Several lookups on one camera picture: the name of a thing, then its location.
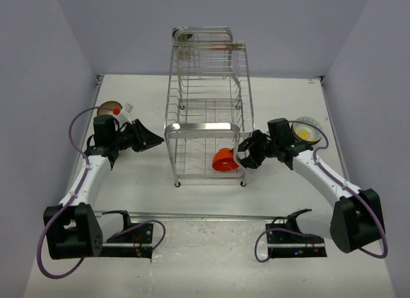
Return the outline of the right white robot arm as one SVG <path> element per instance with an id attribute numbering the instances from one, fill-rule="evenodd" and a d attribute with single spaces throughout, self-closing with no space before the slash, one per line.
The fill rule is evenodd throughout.
<path id="1" fill-rule="evenodd" d="M 296 140 L 285 118 L 268 121 L 268 133 L 256 129 L 239 146 L 247 152 L 239 163 L 248 169 L 257 169 L 267 158 L 275 158 L 313 185 L 332 208 L 330 219 L 309 220 L 301 216 L 308 208 L 286 217 L 286 224 L 271 227 L 269 232 L 282 232 L 292 242 L 304 238 L 329 235 L 344 253 L 355 250 L 378 259 L 388 255 L 388 242 L 378 193 L 362 189 L 330 169 L 318 155 L 325 144 L 314 148 L 303 140 Z"/>

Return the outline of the brown ribbed bowl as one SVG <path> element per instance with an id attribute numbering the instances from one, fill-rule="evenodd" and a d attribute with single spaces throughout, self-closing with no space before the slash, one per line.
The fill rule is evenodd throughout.
<path id="1" fill-rule="evenodd" d="M 118 101 L 105 101 L 99 105 L 97 116 L 101 115 L 118 115 L 122 110 L 122 105 Z"/>

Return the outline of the yellow blue patterned bowl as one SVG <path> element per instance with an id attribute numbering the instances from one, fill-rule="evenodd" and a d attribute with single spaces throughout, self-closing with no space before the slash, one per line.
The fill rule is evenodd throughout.
<path id="1" fill-rule="evenodd" d="M 291 128 L 297 139 L 311 143 L 318 138 L 322 138 L 321 132 L 313 126 L 322 129 L 320 123 L 316 119 L 304 116 L 297 118 L 296 122 L 291 125 Z"/>

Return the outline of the mint green floral bowl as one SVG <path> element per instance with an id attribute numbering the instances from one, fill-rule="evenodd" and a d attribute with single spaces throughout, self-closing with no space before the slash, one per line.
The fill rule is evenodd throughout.
<path id="1" fill-rule="evenodd" d="M 311 145 L 316 145 L 316 144 L 320 143 L 321 140 L 322 140 L 322 138 L 318 138 L 318 139 L 312 141 L 312 142 L 311 142 Z"/>

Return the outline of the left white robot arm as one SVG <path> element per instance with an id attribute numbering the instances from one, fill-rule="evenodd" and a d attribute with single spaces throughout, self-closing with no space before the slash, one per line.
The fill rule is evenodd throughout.
<path id="1" fill-rule="evenodd" d="M 44 212 L 45 237 L 54 260 L 98 257 L 112 239 L 127 242 L 140 225 L 127 211 L 96 216 L 96 197 L 121 151 L 140 153 L 163 143 L 138 119 L 123 124 L 112 115 L 94 117 L 94 133 L 87 142 L 83 164 L 67 195 Z"/>

